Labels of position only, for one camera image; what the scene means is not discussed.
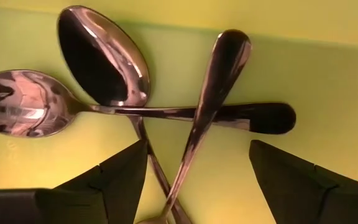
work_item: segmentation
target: silver spoon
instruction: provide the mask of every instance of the silver spoon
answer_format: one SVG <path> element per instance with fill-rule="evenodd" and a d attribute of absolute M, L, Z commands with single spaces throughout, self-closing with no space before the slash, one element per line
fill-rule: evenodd
<path fill-rule="evenodd" d="M 223 106 L 215 121 L 261 133 L 282 131 L 284 127 L 288 129 L 288 125 L 293 127 L 295 113 L 289 105 L 267 105 L 251 103 Z M 272 108 L 278 109 L 279 113 L 271 113 Z M 84 111 L 185 121 L 192 121 L 195 114 L 195 108 L 190 107 L 135 108 L 87 105 L 79 102 L 58 80 L 44 73 L 32 70 L 0 72 L 0 133 L 20 137 L 49 136 L 63 130 L 79 112 Z"/>
<path fill-rule="evenodd" d="M 117 24 L 87 7 L 70 6 L 59 15 L 58 33 L 68 67 L 94 100 L 104 106 L 145 106 L 150 96 L 146 61 L 136 44 Z M 121 76 L 127 91 L 119 86 L 121 82 L 116 81 Z M 123 90 L 124 94 L 118 94 L 117 89 Z M 148 139 L 143 117 L 128 118 L 138 138 Z M 150 163 L 164 194 L 168 196 L 171 186 L 148 142 Z M 172 214 L 175 223 L 192 224 L 178 200 L 173 205 Z"/>
<path fill-rule="evenodd" d="M 250 50 L 250 40 L 241 31 L 226 30 L 218 36 L 209 61 L 185 153 L 165 207 L 160 216 L 141 221 L 139 224 L 168 223 L 167 215 L 178 197 L 195 152 L 246 64 Z"/>

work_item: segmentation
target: spoon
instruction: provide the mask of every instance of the spoon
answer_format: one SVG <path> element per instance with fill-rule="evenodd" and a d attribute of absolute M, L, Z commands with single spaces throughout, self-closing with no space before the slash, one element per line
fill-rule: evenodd
<path fill-rule="evenodd" d="M 278 114 L 266 111 L 266 108 L 275 108 Z M 84 111 L 185 121 L 191 121 L 195 114 L 195 108 L 190 107 L 135 108 L 86 105 L 79 102 L 58 80 L 44 73 L 33 70 L 0 72 L 0 133 L 21 137 L 49 136 L 63 130 L 79 112 Z M 251 103 L 223 106 L 215 121 L 233 128 L 274 133 L 288 130 L 288 127 L 292 128 L 295 118 L 294 110 L 284 103 L 267 103 L 266 107 L 264 103 Z"/>
<path fill-rule="evenodd" d="M 146 61 L 136 44 L 117 24 L 87 7 L 70 6 L 59 15 L 58 34 L 71 73 L 96 102 L 103 106 L 145 106 L 150 96 Z M 147 139 L 150 163 L 164 194 L 168 196 L 171 186 L 152 149 L 143 117 L 128 118 L 137 137 Z M 175 223 L 192 224 L 178 200 L 172 214 Z"/>
<path fill-rule="evenodd" d="M 167 215 L 178 197 L 180 187 L 190 168 L 191 162 L 216 113 L 222 106 L 227 94 L 247 59 L 251 43 L 247 35 L 239 30 L 226 30 L 219 34 L 209 61 L 193 127 L 187 140 L 182 162 L 160 216 L 141 221 L 139 224 L 166 224 Z"/>

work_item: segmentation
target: tablespoon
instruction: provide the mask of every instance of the tablespoon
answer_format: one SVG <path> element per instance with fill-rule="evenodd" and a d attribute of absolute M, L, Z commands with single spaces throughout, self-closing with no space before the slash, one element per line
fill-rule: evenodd
<path fill-rule="evenodd" d="M 90 8 L 70 6 L 59 15 L 58 36 L 71 74 L 96 102 L 103 106 L 145 106 L 150 96 L 146 61 L 117 24 Z M 148 140 L 143 117 L 128 118 L 137 137 Z M 149 140 L 148 154 L 157 180 L 168 196 L 171 186 Z M 192 224 L 178 200 L 172 214 L 176 224 Z"/>
<path fill-rule="evenodd" d="M 168 223 L 168 213 L 178 197 L 180 187 L 194 155 L 211 126 L 216 113 L 246 64 L 250 50 L 251 43 L 248 36 L 239 30 L 226 30 L 218 36 L 204 79 L 193 127 L 165 207 L 160 216 L 141 221 L 138 224 Z"/>
<path fill-rule="evenodd" d="M 287 129 L 288 123 L 282 125 L 281 121 L 274 116 L 275 114 L 271 116 L 270 113 L 262 113 L 266 108 L 263 106 L 261 108 L 261 104 L 258 105 L 256 107 L 254 104 L 224 106 L 221 108 L 222 113 L 218 113 L 215 121 L 218 123 L 224 121 L 225 125 L 232 124 L 235 128 L 245 129 L 247 125 L 252 129 L 254 123 L 257 126 L 254 128 L 256 131 Z M 284 111 L 285 119 L 290 121 L 290 126 L 293 127 L 295 114 L 292 108 L 286 104 L 276 106 L 280 110 L 284 108 L 282 111 Z M 276 106 L 269 104 L 267 108 L 271 109 Z M 261 116 L 255 113 L 254 108 L 261 110 Z M 58 80 L 44 73 L 32 70 L 0 72 L 0 133 L 13 136 L 42 137 L 58 133 L 67 127 L 79 112 L 84 111 L 169 119 L 172 119 L 179 111 L 182 117 L 175 119 L 187 116 L 185 120 L 191 120 L 194 117 L 192 113 L 194 110 L 194 108 L 128 108 L 87 105 L 79 102 Z M 264 122 L 265 119 L 275 121 L 273 126 Z"/>

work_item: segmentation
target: yellow-green surface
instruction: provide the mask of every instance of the yellow-green surface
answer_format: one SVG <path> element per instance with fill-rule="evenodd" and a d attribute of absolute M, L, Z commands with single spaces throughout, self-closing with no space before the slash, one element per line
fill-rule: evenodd
<path fill-rule="evenodd" d="M 0 7 L 54 13 L 71 4 L 116 19 L 358 45 L 358 0 L 0 0 Z"/>
<path fill-rule="evenodd" d="M 107 14 L 114 19 L 114 14 Z M 0 70 L 51 74 L 91 103 L 60 55 L 57 14 L 0 9 Z M 196 105 L 215 30 L 123 23 L 151 69 L 148 106 Z M 248 160 L 251 139 L 358 180 L 358 48 L 250 35 L 254 49 L 227 103 L 286 101 L 295 129 L 267 136 L 213 126 L 180 194 L 194 223 L 274 223 Z M 191 124 L 146 119 L 152 145 L 173 180 Z M 54 187 L 136 140 L 129 120 L 83 113 L 63 132 L 42 139 L 0 135 L 0 188 Z M 164 197 L 151 169 L 137 220 L 158 214 Z"/>

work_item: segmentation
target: metal utensil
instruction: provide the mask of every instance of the metal utensil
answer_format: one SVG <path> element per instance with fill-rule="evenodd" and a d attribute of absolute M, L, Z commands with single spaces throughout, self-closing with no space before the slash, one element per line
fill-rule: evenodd
<path fill-rule="evenodd" d="M 266 105 L 257 103 L 223 106 L 215 121 L 259 132 L 288 130 L 288 127 L 293 127 L 295 114 L 290 106 L 283 103 Z M 280 118 L 290 122 L 283 124 L 277 120 L 275 114 L 270 113 L 272 108 L 278 109 Z M 79 112 L 84 111 L 191 121 L 195 108 L 87 105 L 79 102 L 58 80 L 44 73 L 32 70 L 0 72 L 0 133 L 21 137 L 49 136 L 63 130 Z M 266 123 L 265 119 L 274 122 Z"/>
<path fill-rule="evenodd" d="M 165 207 L 160 216 L 142 221 L 141 224 L 167 223 L 167 215 L 178 197 L 195 152 L 246 64 L 250 50 L 251 43 L 248 36 L 239 30 L 226 30 L 218 36 L 209 61 L 185 153 Z"/>
<path fill-rule="evenodd" d="M 117 24 L 87 7 L 70 6 L 59 15 L 58 33 L 68 67 L 94 100 L 103 106 L 145 106 L 150 96 L 146 61 L 136 44 Z M 171 186 L 152 149 L 143 117 L 128 118 L 137 137 L 148 140 L 150 163 L 164 194 L 168 196 Z M 172 214 L 177 224 L 191 224 L 178 200 Z"/>

